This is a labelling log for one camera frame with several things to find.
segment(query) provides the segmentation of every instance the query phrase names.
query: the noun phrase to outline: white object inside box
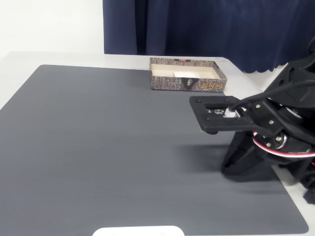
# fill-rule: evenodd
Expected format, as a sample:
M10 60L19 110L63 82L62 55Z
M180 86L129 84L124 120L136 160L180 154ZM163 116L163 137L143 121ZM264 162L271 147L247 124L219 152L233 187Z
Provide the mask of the white object inside box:
M192 72L192 71L174 71L174 77L200 78L197 72Z
M162 65L162 64L151 64L151 70L153 76L167 76L167 77L187 77L187 78L204 78L204 79L219 79L219 75L212 67L200 67L200 66L181 66L181 65Z

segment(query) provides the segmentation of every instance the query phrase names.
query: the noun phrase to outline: white object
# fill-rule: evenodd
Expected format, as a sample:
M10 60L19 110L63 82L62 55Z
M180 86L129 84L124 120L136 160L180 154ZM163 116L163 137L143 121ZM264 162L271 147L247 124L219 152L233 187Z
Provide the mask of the white object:
M224 117L225 118L235 118L235 117L240 117L240 115L237 113L237 111L230 111L228 108L225 109L224 112Z
M102 228L93 236L184 236L184 233L176 226L142 226Z
M174 71L174 77L200 78L199 74L193 71Z
M224 90L225 95L243 99L262 92L254 82L248 79L228 59L199 57L160 58L214 60L227 77L227 83ZM12 52L0 60L0 108L7 103L30 75L43 64L149 70L149 60L150 56ZM303 236L314 236L315 206L307 204L303 199L306 189L300 183L296 181L294 182L294 179L288 170L280 169L276 166L274 166L273 169L309 226L309 231L306 234L303 234Z

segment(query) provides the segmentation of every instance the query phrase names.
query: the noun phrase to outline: cable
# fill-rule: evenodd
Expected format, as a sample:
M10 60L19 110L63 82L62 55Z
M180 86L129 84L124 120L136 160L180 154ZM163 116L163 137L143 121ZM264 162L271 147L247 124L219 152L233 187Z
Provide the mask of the cable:
M272 97L274 95L277 95L278 93L286 92L290 89L295 89L295 88L303 87L303 86L315 86L315 81L314 80L305 80L305 81L301 81L301 82L297 82L297 83L287 84L287 85L283 85L281 87L275 88L274 90L271 90L271 91L262 92L262 93L244 98L244 99L238 101L237 103L235 103L234 105L232 105L229 108L229 110L234 111L236 108L238 108L240 106L250 104L250 103L259 101L261 99L264 99L264 98Z
M282 156L282 157L288 157L288 158L305 158L305 157L314 157L315 156L315 152L295 154L295 153L285 153L285 152L274 151L274 150L268 149L265 146L261 145L259 142L256 141L254 136L252 137L252 140L253 140L254 144L256 144L258 147L260 147L264 151L271 153L271 154L274 154L276 156Z

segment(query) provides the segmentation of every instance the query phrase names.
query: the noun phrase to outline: curtain fold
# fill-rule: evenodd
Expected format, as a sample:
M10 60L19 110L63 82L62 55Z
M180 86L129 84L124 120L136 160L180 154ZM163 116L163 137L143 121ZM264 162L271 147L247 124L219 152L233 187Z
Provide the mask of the curtain fold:
M103 0L110 54L224 57L248 73L307 55L314 0Z

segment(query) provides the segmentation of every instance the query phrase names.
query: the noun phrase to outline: white wall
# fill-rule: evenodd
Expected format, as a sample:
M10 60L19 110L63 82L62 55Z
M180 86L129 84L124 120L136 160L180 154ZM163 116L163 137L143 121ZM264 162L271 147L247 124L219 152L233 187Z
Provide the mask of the white wall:
M102 0L0 0L0 59L10 51L103 54Z

